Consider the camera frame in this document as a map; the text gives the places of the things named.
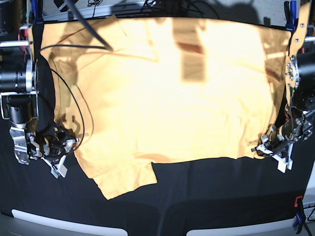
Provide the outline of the yellow t-shirt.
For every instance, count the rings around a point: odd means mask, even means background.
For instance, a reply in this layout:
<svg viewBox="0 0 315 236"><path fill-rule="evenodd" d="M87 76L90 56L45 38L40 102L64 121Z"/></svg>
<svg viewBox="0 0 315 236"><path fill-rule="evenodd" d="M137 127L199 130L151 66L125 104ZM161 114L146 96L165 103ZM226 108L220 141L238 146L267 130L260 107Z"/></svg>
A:
<svg viewBox="0 0 315 236"><path fill-rule="evenodd" d="M192 18L47 24L55 118L83 143L76 159L106 199L155 184L153 164L258 158L275 123L290 33Z"/></svg>

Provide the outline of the red black clamp bottom right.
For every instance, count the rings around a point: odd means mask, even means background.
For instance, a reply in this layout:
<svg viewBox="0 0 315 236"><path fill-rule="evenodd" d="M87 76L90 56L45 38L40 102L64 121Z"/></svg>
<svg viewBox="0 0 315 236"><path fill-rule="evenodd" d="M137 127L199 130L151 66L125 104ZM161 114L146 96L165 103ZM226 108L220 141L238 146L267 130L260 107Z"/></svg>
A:
<svg viewBox="0 0 315 236"><path fill-rule="evenodd" d="M300 201L302 201L302 199L303 199L303 196L297 196L296 198L295 198L295 203L294 203L294 207L298 207L298 203L300 202Z"/></svg>

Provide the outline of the blue clamp bottom right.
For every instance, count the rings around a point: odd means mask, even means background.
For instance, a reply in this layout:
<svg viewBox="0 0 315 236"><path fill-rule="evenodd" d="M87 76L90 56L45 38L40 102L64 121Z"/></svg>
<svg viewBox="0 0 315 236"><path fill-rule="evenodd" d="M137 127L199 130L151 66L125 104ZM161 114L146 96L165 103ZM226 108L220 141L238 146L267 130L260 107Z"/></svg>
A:
<svg viewBox="0 0 315 236"><path fill-rule="evenodd" d="M295 230L295 233L297 235L302 232L304 223L305 223L304 208L303 208L303 205L300 204L297 206L297 211L295 213L295 220L292 224L292 227Z"/></svg>

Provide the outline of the blue clamp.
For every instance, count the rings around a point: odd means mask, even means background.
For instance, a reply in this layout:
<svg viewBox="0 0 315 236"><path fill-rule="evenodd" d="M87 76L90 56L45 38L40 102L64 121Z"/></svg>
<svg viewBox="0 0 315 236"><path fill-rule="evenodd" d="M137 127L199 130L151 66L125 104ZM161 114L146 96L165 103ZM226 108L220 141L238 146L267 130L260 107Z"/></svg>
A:
<svg viewBox="0 0 315 236"><path fill-rule="evenodd" d="M31 0L32 20L35 25L44 24L42 11L43 11L43 0Z"/></svg>
<svg viewBox="0 0 315 236"><path fill-rule="evenodd" d="M300 204L297 206L297 211L295 213L295 220L292 224L292 227L295 230L295 233L297 235L302 232L304 223L305 223L304 208L303 208L303 205Z"/></svg>
<svg viewBox="0 0 315 236"><path fill-rule="evenodd" d="M297 2L295 0L286 0L283 5L286 18L285 28L293 32L295 31Z"/></svg>

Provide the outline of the black table cloth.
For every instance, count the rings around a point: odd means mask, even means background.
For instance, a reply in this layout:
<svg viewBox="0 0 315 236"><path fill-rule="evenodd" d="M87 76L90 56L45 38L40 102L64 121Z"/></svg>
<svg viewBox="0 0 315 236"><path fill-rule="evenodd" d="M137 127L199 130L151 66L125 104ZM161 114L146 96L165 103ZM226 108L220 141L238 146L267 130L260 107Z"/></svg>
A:
<svg viewBox="0 0 315 236"><path fill-rule="evenodd" d="M40 123L55 118L53 73L39 55ZM42 160L17 162L10 124L0 122L0 211L13 210L75 223L121 228L131 236L183 236L190 230L247 226L290 219L304 194L315 159L314 138L295 144L292 170L281 173L272 158L229 157L153 164L155 184L106 199L81 169L66 158L65 178L54 178Z"/></svg>

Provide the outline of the blue clamp top right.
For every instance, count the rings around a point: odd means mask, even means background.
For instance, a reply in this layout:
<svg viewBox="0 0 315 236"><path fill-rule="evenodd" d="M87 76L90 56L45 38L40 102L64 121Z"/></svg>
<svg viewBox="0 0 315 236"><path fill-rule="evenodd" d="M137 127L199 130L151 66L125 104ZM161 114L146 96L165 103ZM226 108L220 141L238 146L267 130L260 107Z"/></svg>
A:
<svg viewBox="0 0 315 236"><path fill-rule="evenodd" d="M285 28L293 32L295 31L297 2L295 0L286 0L283 5L286 18Z"/></svg>

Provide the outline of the blue clamp top left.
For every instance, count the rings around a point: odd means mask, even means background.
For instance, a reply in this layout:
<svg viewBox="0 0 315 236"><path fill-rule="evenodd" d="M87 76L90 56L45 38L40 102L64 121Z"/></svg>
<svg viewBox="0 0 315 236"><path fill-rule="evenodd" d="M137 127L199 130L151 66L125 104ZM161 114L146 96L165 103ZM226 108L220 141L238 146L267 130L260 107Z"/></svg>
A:
<svg viewBox="0 0 315 236"><path fill-rule="evenodd" d="M35 25L44 24L42 11L43 11L43 0L31 0L32 20Z"/></svg>

